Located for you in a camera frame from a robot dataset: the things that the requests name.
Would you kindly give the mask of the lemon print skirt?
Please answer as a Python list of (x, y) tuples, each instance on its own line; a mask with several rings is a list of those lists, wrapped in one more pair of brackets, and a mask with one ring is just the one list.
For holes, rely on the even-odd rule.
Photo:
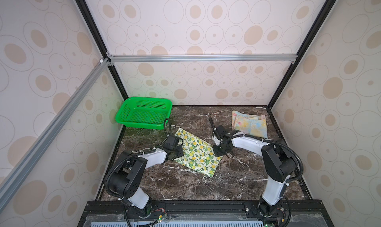
[(176, 136), (183, 140), (184, 155), (174, 161), (193, 171), (213, 177), (222, 158), (214, 154), (212, 146), (182, 128), (176, 131)]

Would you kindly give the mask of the pastel floral skirt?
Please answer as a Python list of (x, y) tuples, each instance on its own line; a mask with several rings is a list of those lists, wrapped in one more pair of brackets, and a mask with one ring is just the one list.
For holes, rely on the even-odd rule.
[(245, 134), (268, 138), (267, 121), (264, 115), (249, 115), (232, 111), (232, 128)]

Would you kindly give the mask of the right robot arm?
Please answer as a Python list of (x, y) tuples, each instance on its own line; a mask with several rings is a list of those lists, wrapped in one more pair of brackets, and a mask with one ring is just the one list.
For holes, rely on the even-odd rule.
[(268, 175), (260, 206), (275, 208), (283, 198), (290, 182), (302, 177), (304, 166), (301, 158), (281, 139), (270, 140), (245, 134), (238, 130), (226, 130), (223, 126), (212, 127), (216, 157), (231, 154), (233, 148), (240, 148), (262, 157)]

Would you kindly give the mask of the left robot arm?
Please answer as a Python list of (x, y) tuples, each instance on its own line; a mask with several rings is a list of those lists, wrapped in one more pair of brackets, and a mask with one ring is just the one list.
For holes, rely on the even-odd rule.
[(123, 151), (105, 176), (105, 190), (124, 205), (139, 210), (149, 209), (150, 197), (140, 188), (144, 171), (182, 157), (183, 144), (182, 138), (170, 134), (158, 147)]

